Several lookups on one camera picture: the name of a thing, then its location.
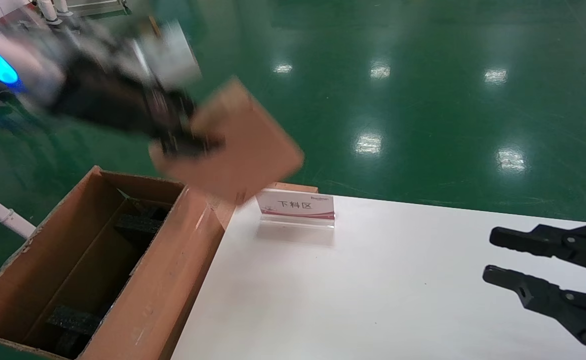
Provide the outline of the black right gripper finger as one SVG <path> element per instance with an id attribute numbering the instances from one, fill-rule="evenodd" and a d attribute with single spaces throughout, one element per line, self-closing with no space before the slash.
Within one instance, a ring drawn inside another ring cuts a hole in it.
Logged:
<path id="1" fill-rule="evenodd" d="M 557 321 L 579 343 L 586 346 L 586 293 L 561 289 L 535 276 L 487 265 L 483 280 L 515 292 L 524 309 Z"/>
<path id="2" fill-rule="evenodd" d="M 495 227 L 491 230 L 489 242 L 499 248 L 546 258 L 556 257 L 586 268 L 586 225 L 566 229 L 539 224 L 530 232 Z"/>

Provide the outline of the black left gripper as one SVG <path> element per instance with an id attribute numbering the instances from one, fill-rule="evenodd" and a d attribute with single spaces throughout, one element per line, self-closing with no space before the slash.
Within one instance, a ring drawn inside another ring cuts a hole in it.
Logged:
<path id="1" fill-rule="evenodd" d="M 193 101 L 156 80 L 142 82 L 107 68 L 89 55 L 63 66 L 65 79 L 48 111 L 120 132 L 142 133 L 167 157 L 198 158 L 225 146 L 225 140 L 193 134 L 188 125 Z"/>

